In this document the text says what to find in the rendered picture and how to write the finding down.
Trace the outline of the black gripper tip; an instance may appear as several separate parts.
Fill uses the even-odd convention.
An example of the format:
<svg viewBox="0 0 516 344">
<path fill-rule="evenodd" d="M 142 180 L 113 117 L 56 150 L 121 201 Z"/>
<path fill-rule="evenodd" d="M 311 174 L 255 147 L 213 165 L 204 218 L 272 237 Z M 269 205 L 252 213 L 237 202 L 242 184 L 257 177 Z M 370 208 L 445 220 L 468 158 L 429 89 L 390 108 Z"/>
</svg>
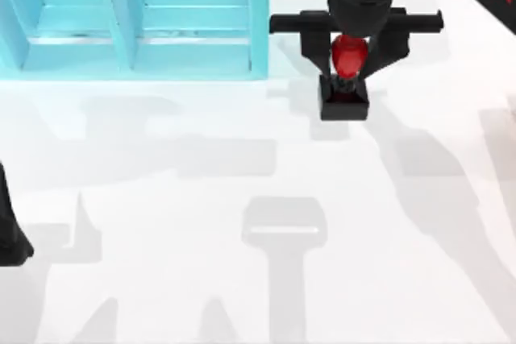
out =
<svg viewBox="0 0 516 344">
<path fill-rule="evenodd" d="M 0 267 L 19 267 L 34 255 L 13 210 L 6 173 L 0 162 Z"/>
</svg>

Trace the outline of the red trophy with black base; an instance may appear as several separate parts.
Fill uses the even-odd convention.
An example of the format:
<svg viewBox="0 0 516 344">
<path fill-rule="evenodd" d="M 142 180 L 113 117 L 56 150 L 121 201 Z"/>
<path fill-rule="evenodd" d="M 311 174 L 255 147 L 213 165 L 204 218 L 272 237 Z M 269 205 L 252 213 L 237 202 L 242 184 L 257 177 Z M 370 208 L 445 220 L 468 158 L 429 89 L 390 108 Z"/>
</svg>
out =
<svg viewBox="0 0 516 344">
<path fill-rule="evenodd" d="M 339 35 L 331 43 L 334 73 L 319 78 L 319 110 L 323 121 L 364 121 L 369 99 L 360 72 L 368 57 L 364 39 Z"/>
</svg>

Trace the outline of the light blue rack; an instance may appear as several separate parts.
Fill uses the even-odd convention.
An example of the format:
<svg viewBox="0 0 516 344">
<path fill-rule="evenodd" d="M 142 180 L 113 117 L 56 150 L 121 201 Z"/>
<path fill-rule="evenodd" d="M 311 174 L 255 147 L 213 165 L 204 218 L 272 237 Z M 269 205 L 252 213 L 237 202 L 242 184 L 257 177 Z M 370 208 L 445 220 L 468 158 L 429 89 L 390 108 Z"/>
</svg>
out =
<svg viewBox="0 0 516 344">
<path fill-rule="evenodd" d="M 269 0 L 0 0 L 0 80 L 253 80 Z"/>
</svg>

